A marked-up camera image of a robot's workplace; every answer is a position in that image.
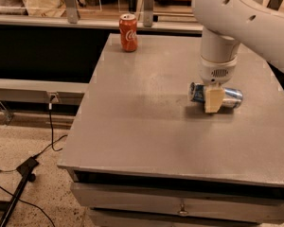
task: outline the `speckled floor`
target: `speckled floor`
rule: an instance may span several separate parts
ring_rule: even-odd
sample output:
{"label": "speckled floor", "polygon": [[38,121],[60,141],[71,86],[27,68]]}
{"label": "speckled floor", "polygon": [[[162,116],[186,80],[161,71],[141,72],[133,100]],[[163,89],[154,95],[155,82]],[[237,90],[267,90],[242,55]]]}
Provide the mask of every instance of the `speckled floor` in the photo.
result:
{"label": "speckled floor", "polygon": [[[53,115],[55,139],[69,132],[72,121],[72,116]],[[0,168],[3,170],[16,168],[50,144],[51,131],[47,114],[16,113],[8,126],[3,122],[4,116],[0,113]],[[65,140],[63,138],[55,148],[62,148]],[[36,181],[27,184],[21,199],[43,208],[56,227],[93,227],[92,221],[85,215],[86,209],[79,206],[70,192],[71,178],[68,173],[57,168],[59,155],[59,152],[50,149],[38,158],[39,165],[34,170]],[[10,192],[14,192],[20,179],[18,172],[0,173],[0,185]],[[10,196],[0,189],[0,200],[9,199]],[[8,226],[52,225],[40,210],[19,202]],[[270,224],[261,226],[276,227]]]}

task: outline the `drawer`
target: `drawer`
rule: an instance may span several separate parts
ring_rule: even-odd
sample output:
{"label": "drawer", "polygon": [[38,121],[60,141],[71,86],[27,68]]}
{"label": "drawer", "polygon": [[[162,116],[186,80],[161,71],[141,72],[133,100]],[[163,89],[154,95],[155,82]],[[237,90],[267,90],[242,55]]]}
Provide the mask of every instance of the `drawer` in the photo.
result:
{"label": "drawer", "polygon": [[284,201],[151,187],[72,183],[82,206],[255,223],[284,222]]}
{"label": "drawer", "polygon": [[256,227],[255,223],[180,218],[124,211],[89,210],[87,215],[96,226],[106,227]]}

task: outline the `soda can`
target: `soda can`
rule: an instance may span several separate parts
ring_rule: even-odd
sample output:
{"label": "soda can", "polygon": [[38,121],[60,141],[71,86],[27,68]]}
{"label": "soda can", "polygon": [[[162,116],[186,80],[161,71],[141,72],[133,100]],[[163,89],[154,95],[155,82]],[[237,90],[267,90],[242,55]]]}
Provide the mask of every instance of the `soda can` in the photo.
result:
{"label": "soda can", "polygon": [[[193,102],[205,103],[204,90],[205,86],[200,83],[192,82],[189,87],[189,100]],[[223,87],[225,96],[222,106],[226,108],[238,108],[243,101],[243,93],[238,89]]]}
{"label": "soda can", "polygon": [[138,47],[136,38],[136,18],[134,14],[123,14],[120,16],[119,29],[121,34],[121,44],[125,51],[135,51]]}

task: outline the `gray tabletop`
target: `gray tabletop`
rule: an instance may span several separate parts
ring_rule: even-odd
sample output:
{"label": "gray tabletop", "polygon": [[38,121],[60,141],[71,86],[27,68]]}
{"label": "gray tabletop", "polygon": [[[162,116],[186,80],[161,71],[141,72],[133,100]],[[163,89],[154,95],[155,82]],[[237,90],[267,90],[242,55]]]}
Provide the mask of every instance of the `gray tabletop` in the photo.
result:
{"label": "gray tabletop", "polygon": [[59,167],[91,172],[284,186],[284,92],[266,62],[240,47],[234,111],[189,102],[201,82],[201,38],[140,35],[133,53],[111,35]]}

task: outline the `table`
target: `table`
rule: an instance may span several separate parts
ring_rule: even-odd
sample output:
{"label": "table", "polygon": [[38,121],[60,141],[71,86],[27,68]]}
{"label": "table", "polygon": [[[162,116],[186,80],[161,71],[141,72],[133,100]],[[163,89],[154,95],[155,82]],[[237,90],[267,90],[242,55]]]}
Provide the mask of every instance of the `table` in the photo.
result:
{"label": "table", "polygon": [[267,63],[242,45],[225,86],[243,104],[205,114],[187,99],[201,38],[138,41],[125,53],[110,35],[58,163],[95,224],[284,222],[284,92]]}

